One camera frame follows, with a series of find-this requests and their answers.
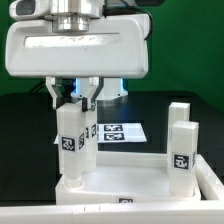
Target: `metal cylinder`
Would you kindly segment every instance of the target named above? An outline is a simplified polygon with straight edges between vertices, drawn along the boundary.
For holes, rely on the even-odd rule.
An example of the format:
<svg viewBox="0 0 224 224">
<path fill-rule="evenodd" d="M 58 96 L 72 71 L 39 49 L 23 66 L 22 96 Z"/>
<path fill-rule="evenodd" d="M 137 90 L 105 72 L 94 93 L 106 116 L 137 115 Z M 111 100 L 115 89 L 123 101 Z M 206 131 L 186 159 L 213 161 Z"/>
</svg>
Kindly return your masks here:
<svg viewBox="0 0 224 224">
<path fill-rule="evenodd" d="M 100 18 L 103 0 L 52 0 L 53 32 L 88 31 L 91 18 Z"/>
</svg>

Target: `white rectangular block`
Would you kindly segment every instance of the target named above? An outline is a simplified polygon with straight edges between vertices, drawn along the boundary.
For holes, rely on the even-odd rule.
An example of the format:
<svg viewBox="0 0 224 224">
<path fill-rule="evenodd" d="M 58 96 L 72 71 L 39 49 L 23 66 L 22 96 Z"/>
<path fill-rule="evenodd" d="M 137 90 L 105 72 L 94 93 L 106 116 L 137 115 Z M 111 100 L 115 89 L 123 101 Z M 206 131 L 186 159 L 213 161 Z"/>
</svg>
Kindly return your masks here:
<svg viewBox="0 0 224 224">
<path fill-rule="evenodd" d="M 170 194 L 194 195 L 195 157 L 197 153 L 198 123 L 177 121 L 172 127 L 169 168 Z"/>
<path fill-rule="evenodd" d="M 171 168 L 171 149 L 170 142 L 172 138 L 172 126 L 178 121 L 189 121 L 190 104 L 173 102 L 169 106 L 168 116 L 168 136 L 167 136 L 167 155 L 168 155 L 168 170 Z"/>
<path fill-rule="evenodd" d="M 57 110 L 60 172 L 79 178 L 86 162 L 86 115 L 80 104 L 66 103 Z"/>
</svg>

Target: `white base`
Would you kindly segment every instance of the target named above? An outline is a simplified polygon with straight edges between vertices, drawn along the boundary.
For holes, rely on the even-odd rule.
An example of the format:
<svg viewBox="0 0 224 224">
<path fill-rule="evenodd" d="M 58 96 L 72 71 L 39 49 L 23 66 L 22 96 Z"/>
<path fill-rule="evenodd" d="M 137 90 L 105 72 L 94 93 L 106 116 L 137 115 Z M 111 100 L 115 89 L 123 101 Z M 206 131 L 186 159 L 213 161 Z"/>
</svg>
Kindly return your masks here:
<svg viewBox="0 0 224 224">
<path fill-rule="evenodd" d="M 201 199 L 196 177 L 193 197 L 170 196 L 166 167 L 163 154 L 98 152 L 96 170 L 82 175 L 84 191 L 66 188 L 62 176 L 56 186 L 57 205 Z"/>
<path fill-rule="evenodd" d="M 98 155 L 98 164 L 105 165 L 110 155 L 114 163 L 117 153 Z M 143 154 L 120 153 L 116 165 L 126 158 L 127 166 L 137 166 Z M 141 167 L 164 167 L 166 155 L 144 157 Z M 0 223 L 4 224 L 223 224 L 224 187 L 204 159 L 196 159 L 196 176 L 200 189 L 208 200 L 213 201 L 164 201 L 133 204 L 92 204 L 0 208 Z"/>
</svg>

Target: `black table surface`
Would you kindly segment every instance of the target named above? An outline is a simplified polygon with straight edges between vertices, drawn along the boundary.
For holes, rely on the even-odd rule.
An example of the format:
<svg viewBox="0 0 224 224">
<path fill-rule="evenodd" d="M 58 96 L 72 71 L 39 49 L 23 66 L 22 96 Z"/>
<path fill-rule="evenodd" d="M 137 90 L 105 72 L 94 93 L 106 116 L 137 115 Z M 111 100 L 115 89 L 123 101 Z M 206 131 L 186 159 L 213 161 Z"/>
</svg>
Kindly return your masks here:
<svg viewBox="0 0 224 224">
<path fill-rule="evenodd" d="M 191 104 L 199 122 L 198 153 L 224 181 L 224 116 L 191 92 L 129 92 L 127 102 L 98 108 L 98 123 L 141 123 L 146 143 L 99 144 L 101 151 L 165 153 L 168 107 Z M 55 204 L 56 114 L 48 94 L 0 98 L 0 206 Z"/>
</svg>

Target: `paper with markers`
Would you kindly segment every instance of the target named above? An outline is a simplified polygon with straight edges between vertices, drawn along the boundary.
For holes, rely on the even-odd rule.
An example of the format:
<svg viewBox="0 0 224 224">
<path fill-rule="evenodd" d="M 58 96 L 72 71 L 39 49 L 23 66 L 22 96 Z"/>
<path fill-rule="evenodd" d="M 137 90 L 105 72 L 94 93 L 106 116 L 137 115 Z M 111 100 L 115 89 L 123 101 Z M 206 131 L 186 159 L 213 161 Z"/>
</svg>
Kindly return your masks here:
<svg viewBox="0 0 224 224">
<path fill-rule="evenodd" d="M 98 124 L 99 143 L 146 142 L 140 123 Z"/>
</svg>

